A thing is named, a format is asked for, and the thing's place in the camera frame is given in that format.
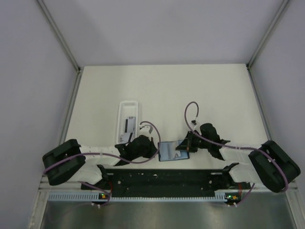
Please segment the diamond print silver card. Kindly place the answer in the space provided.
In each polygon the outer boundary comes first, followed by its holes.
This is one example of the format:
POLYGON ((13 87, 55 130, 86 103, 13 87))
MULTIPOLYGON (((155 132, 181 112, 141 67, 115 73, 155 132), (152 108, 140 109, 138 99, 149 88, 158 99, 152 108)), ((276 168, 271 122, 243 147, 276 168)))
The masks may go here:
POLYGON ((183 159, 189 159, 189 154, 185 151, 180 151, 179 153, 175 153, 173 155, 174 160, 183 160, 183 159))

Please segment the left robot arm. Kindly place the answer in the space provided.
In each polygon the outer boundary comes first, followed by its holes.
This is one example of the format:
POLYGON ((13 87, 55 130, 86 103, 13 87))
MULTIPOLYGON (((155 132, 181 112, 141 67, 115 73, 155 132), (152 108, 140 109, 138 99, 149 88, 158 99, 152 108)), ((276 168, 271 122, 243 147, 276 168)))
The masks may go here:
POLYGON ((152 137, 141 135, 129 143, 109 147, 85 146, 70 139, 42 157, 49 185, 86 182, 97 189, 108 184, 104 167, 144 164, 160 151, 152 137))

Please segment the white plastic basket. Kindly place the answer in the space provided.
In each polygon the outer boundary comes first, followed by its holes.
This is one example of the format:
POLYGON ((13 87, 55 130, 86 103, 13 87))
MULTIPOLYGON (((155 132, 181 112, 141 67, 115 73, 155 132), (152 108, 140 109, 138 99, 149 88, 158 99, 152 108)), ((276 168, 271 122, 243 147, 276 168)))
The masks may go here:
POLYGON ((125 144, 132 142, 138 132, 138 102, 122 101, 119 105, 116 143, 125 144))

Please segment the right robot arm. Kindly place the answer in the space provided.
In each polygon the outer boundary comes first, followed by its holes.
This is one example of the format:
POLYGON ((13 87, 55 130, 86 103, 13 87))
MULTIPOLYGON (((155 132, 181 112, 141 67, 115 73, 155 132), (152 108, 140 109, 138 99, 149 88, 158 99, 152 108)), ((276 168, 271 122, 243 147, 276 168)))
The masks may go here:
POLYGON ((263 184, 274 193, 284 191, 288 184, 301 174, 300 167, 274 141, 268 140, 256 146, 229 146, 221 139, 211 123, 200 126, 200 130, 188 131, 176 150, 195 153, 206 149, 212 157, 230 161, 223 170, 226 188, 235 188, 241 182, 263 184))

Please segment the blue card holder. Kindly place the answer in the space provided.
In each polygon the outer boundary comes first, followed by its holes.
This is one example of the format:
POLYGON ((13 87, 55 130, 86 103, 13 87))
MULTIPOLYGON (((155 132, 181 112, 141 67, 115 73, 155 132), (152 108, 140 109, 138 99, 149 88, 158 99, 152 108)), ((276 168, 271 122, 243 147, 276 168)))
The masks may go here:
POLYGON ((178 161, 173 159, 173 155, 175 153, 179 153, 183 150, 176 150, 176 147, 182 143, 180 141, 173 142, 161 142, 160 151, 159 151, 159 161, 160 162, 168 162, 168 161, 178 161))

